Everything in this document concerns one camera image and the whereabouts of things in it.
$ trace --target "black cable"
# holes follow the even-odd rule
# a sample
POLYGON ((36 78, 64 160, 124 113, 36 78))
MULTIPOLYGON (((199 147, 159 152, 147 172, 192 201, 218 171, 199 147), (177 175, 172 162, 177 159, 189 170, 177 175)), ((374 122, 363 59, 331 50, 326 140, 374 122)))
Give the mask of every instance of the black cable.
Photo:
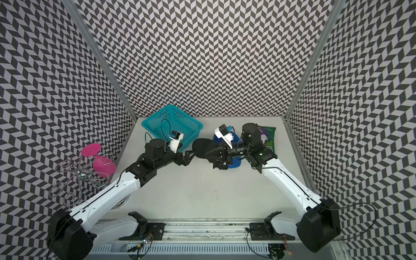
POLYGON ((146 250, 146 252, 144 253, 144 255, 140 258, 140 259, 142 259, 146 254, 147 254, 147 252, 149 252, 149 250, 150 250, 150 247, 152 246, 152 244, 153 244, 153 239, 150 241, 150 246, 149 246, 149 248, 146 250))
POLYGON ((123 175, 123 172, 125 172, 125 171, 122 171, 122 172, 120 173, 120 177, 119 177, 119 180, 117 181, 116 185, 118 185, 118 184, 119 184, 119 181, 121 180, 121 176, 123 175))
POLYGON ((150 136, 150 140, 153 140, 153 138, 152 138, 152 136, 149 134, 149 132, 144 133, 144 142, 147 144, 146 134, 148 134, 148 135, 150 136))
POLYGON ((354 236, 352 236, 350 238, 333 239, 333 241, 345 241, 345 240, 349 240, 349 239, 352 239, 352 238, 359 237, 362 234, 367 233, 367 231, 369 231, 374 226, 374 224, 376 223, 376 220, 379 218, 379 216, 377 214, 377 208, 373 204, 370 204, 370 203, 367 203, 367 202, 357 202, 357 203, 354 203, 354 204, 351 204, 351 205, 347 205, 347 206, 342 207, 342 208, 339 208, 339 209, 329 209, 329 208, 325 208, 325 207, 321 206, 321 207, 323 207, 323 208, 325 208, 327 210, 341 210, 341 209, 350 208, 352 206, 360 205, 360 204, 369 205, 369 206, 371 206, 374 209, 374 220, 373 220, 373 223, 371 223, 371 225, 366 230, 361 231, 360 233, 358 233, 358 234, 356 234, 356 235, 354 235, 354 236))
POLYGON ((51 243, 51 246, 49 247, 49 250, 48 250, 48 253, 46 254, 46 259, 48 258, 48 256, 49 256, 49 254, 51 253, 51 249, 52 249, 52 246, 53 246, 53 244, 55 243, 55 241, 56 241, 56 238, 58 237, 58 235, 59 235, 59 233, 61 233, 61 231, 62 231, 62 229, 64 228, 64 226, 68 223, 68 221, 71 219, 71 218, 73 218, 76 214, 78 214, 79 213, 79 211, 77 212, 77 213, 75 213, 73 216, 69 216, 69 218, 67 219, 67 221, 65 221, 65 223, 62 225, 62 227, 58 230, 58 232, 56 233, 56 235, 55 235, 55 237, 54 237, 54 239, 52 240, 52 243, 51 243))
POLYGON ((247 242, 247 246, 248 246, 248 248, 251 250, 251 252, 255 253, 256 255, 258 255, 258 256, 260 256, 260 257, 264 257, 264 258, 270 259, 270 257, 265 257, 265 256, 262 256, 262 255, 259 255, 259 254, 257 254, 256 252, 254 252, 254 251, 253 251, 253 249, 251 249, 250 245, 248 244, 248 234, 249 234, 249 233, 250 233, 250 232, 248 232, 248 231, 247 231, 247 236, 245 236, 245 241, 247 242))
POLYGON ((169 142, 169 140, 166 138, 165 134, 163 133, 163 128, 162 128, 163 120, 166 120, 169 123, 169 134, 171 134, 171 132, 172 132, 171 123, 166 118, 162 119, 162 121, 160 122, 160 130, 162 131, 162 135, 165 137, 166 141, 169 142))
POLYGON ((311 197, 309 197, 309 195, 308 194, 306 194, 306 192, 299 186, 299 184, 297 184, 296 183, 296 181, 294 181, 284 170, 282 170, 280 167, 264 167, 264 168, 260 168, 260 169, 258 169, 258 168, 254 168, 252 165, 251 165, 251 168, 252 169, 255 169, 255 170, 262 170, 262 169, 278 169, 281 173, 284 173, 294 184, 296 184, 296 186, 298 186, 298 188, 303 192, 303 194, 305 194, 310 200, 312 200, 312 198, 311 197))
POLYGON ((377 215, 377 209, 376 209, 376 207, 374 206, 374 205, 372 205, 372 204, 370 204, 370 203, 367 203, 367 202, 357 202, 357 203, 354 203, 354 204, 351 204, 351 205, 347 205, 347 206, 345 206, 345 207, 342 207, 342 208, 336 208, 336 209, 330 209, 330 208, 326 208, 326 207, 324 207, 324 206, 322 206, 320 203, 317 203, 316 201, 314 201, 311 197, 309 197, 309 195, 307 195, 306 194, 306 192, 287 174, 287 173, 285 173, 285 171, 284 170, 282 170, 280 167, 265 167, 265 168, 261 168, 261 169, 273 169, 273 168, 275 168, 275 169, 278 169, 281 173, 284 173, 287 177, 289 177, 289 179, 294 183, 294 184, 296 184, 296 186, 298 186, 298 188, 301 190, 301 191, 303 191, 303 193, 310 199, 310 200, 312 200, 316 205, 318 205, 318 206, 320 206, 320 207, 322 207, 322 208, 324 208, 324 209, 327 209, 327 210, 341 210, 341 209, 346 209, 346 208, 350 208, 350 207, 352 207, 352 206, 355 206, 355 205, 359 205, 359 204, 366 204, 366 205, 369 205, 369 206, 371 206, 371 207, 373 207, 373 209, 374 209, 374 220, 373 220, 373 223, 366 229, 366 230, 364 230, 364 231, 361 231, 360 233, 358 233, 357 235, 354 235, 354 236, 352 236, 352 237, 350 237, 350 238, 343 238, 343 239, 333 239, 333 241, 345 241, 345 240, 348 240, 348 239, 352 239, 352 238, 356 238, 356 237, 358 237, 358 236, 361 236, 362 234, 364 234, 364 233, 366 233, 367 231, 369 231, 373 226, 374 226, 374 224, 376 223, 376 221, 377 221, 377 219, 379 218, 378 217, 378 215, 377 215))
POLYGON ((242 136, 243 136, 243 134, 241 134, 240 135, 240 138, 238 139, 238 143, 237 143, 236 149, 238 149, 240 147, 240 142, 242 141, 242 139, 241 139, 242 136))

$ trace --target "blue plastic lid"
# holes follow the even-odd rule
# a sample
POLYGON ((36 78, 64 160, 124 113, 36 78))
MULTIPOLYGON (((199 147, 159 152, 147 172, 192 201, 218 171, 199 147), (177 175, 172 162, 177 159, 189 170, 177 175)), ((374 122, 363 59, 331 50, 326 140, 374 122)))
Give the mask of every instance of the blue plastic lid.
MULTIPOLYGON (((238 138, 238 136, 233 131, 230 131, 230 133, 233 134, 233 141, 232 141, 232 143, 238 143, 238 141, 240 140, 240 138, 238 138)), ((220 144, 223 141, 222 138, 218 138, 216 135, 214 135, 213 140, 217 144, 220 144)), ((237 168, 238 166, 240 166, 241 165, 241 161, 240 160, 237 160, 237 159, 240 159, 240 158, 241 157, 233 157, 233 164, 228 165, 228 168, 229 169, 230 168, 237 168)))

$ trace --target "chevron patterned wall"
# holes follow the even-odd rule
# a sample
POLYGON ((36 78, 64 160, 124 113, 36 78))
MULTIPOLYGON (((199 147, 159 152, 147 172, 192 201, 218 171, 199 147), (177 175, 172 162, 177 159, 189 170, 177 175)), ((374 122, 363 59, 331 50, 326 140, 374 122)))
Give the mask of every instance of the chevron patterned wall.
MULTIPOLYGON (((319 192, 378 209, 346 241, 354 259, 416 259, 415 9, 347 2, 290 119, 319 192)), ((370 211, 343 210, 344 234, 370 211)))
POLYGON ((117 155, 133 122, 58 0, 2 0, 0 43, 0 258, 38 259, 56 163, 91 142, 117 155))
POLYGON ((75 2, 137 116, 275 116, 334 0, 75 2))

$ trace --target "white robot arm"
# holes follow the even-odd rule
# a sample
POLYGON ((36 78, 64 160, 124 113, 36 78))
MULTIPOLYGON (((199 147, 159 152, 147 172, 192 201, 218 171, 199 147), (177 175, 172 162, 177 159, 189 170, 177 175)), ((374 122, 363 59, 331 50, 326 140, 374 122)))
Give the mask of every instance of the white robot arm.
POLYGON ((61 260, 81 260, 99 245, 126 236, 141 236, 146 232, 147 220, 137 212, 123 219, 96 224, 101 217, 127 195, 156 176, 157 170, 174 162, 188 165, 194 154, 177 152, 183 134, 173 131, 171 142, 152 139, 136 162, 123 171, 118 179, 89 200, 69 211, 55 212, 48 226, 47 245, 61 260))
MULTIPOLYGON (((263 173, 287 195, 299 214, 293 218, 276 212, 270 222, 265 223, 270 232, 298 237, 312 252, 317 252, 341 233, 336 210, 338 205, 330 199, 323 200, 294 177, 277 156, 262 145, 256 124, 243 126, 243 142, 236 146, 231 144, 232 137, 228 136, 231 134, 226 131, 229 129, 225 125, 216 129, 217 136, 223 138, 224 143, 201 147, 206 158, 214 167, 227 169, 233 157, 245 156, 253 169, 263 173)), ((69 212, 58 210, 53 214, 48 227, 47 244, 61 260, 81 260, 94 247, 121 237, 145 233, 147 220, 137 212, 129 213, 123 219, 96 223, 124 197, 152 179, 157 169, 171 162, 186 166, 196 153, 201 152, 186 151, 183 156, 177 152, 183 134, 173 131, 170 137, 170 145, 162 139, 151 140, 145 145, 145 153, 135 163, 89 200, 69 212)))

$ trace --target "teal plastic basket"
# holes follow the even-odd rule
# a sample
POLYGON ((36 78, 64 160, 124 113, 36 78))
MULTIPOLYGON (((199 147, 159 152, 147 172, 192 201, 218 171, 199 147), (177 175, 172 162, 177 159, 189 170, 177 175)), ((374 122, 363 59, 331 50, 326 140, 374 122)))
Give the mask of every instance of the teal plastic basket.
POLYGON ((198 122, 195 118, 191 117, 187 113, 183 112, 174 105, 167 105, 166 107, 160 109, 153 115, 149 116, 146 120, 141 123, 141 126, 144 127, 149 133, 154 137, 166 140, 165 136, 169 138, 169 135, 173 130, 183 133, 183 143, 182 148, 178 151, 182 152, 190 143, 192 143, 199 135, 203 125, 198 122), (171 123, 171 131, 169 132, 169 123, 166 118, 171 123))

